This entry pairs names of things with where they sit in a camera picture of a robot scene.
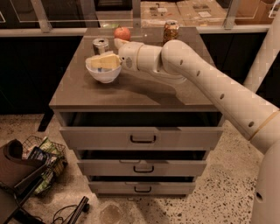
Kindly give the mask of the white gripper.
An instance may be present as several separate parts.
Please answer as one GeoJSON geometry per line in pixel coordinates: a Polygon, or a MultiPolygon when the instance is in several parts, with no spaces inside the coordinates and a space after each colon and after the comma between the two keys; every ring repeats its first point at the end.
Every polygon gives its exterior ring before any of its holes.
{"type": "Polygon", "coordinates": [[[115,38],[114,45],[118,55],[113,52],[105,52],[86,59],[86,64],[91,68],[115,69],[122,65],[122,69],[137,71],[137,58],[140,48],[144,43],[129,42],[128,40],[115,38]]]}

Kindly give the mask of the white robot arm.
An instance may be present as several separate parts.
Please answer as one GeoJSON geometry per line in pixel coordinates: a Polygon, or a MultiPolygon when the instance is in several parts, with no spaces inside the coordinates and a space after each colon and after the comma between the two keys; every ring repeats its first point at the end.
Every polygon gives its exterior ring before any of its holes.
{"type": "Polygon", "coordinates": [[[116,38],[118,53],[86,59],[92,68],[122,67],[170,83],[189,80],[263,155],[251,224],[280,224],[280,112],[269,101],[203,60],[174,39],[162,46],[116,38]]]}

